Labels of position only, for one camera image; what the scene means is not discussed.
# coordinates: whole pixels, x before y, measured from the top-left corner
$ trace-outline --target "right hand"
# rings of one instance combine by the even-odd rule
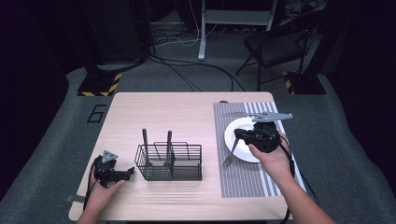
[[[285,134],[281,132],[279,132],[279,134],[286,138]],[[280,139],[282,146],[290,154],[288,143],[282,137]],[[261,152],[252,144],[249,144],[248,148],[250,149],[251,154],[260,161],[265,172],[271,176],[276,183],[281,181],[283,178],[292,178],[289,158],[281,147],[277,147],[277,149],[270,153]]]

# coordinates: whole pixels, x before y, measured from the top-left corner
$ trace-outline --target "utensil holder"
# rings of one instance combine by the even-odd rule
[[[139,145],[134,161],[146,180],[202,180],[202,147],[185,142]]]

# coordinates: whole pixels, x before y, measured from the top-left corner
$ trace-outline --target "gray placemat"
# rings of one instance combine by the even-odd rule
[[[222,163],[230,153],[224,141],[224,132],[232,121],[242,118],[223,117],[222,114],[232,112],[277,112],[275,103],[214,103],[213,107],[220,167],[221,196],[223,198],[281,196],[279,188],[271,177],[265,173],[259,163],[235,158],[227,169],[221,168]],[[276,121],[276,127],[282,133],[285,132],[281,121]],[[296,180],[305,189],[297,164],[295,166]]]

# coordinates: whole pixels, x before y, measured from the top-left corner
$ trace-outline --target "black stand base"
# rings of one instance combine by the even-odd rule
[[[284,76],[289,94],[326,94],[317,76],[309,77],[293,72],[284,72],[282,76]]]
[[[121,73],[86,76],[78,88],[78,96],[111,96],[121,76]]]

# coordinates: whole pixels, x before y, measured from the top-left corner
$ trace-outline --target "metal chair leg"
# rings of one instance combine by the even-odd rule
[[[300,60],[300,66],[298,68],[298,74],[301,74],[303,72],[303,64],[304,64],[304,55]]]
[[[259,68],[257,72],[257,91],[260,91],[260,83],[262,82],[262,66],[258,63]]]
[[[241,72],[241,70],[248,66],[248,62],[250,61],[250,59],[253,57],[253,54],[250,54],[250,56],[247,58],[247,60],[242,64],[242,66],[239,67],[238,71],[236,71],[235,75],[238,76],[239,72]]]

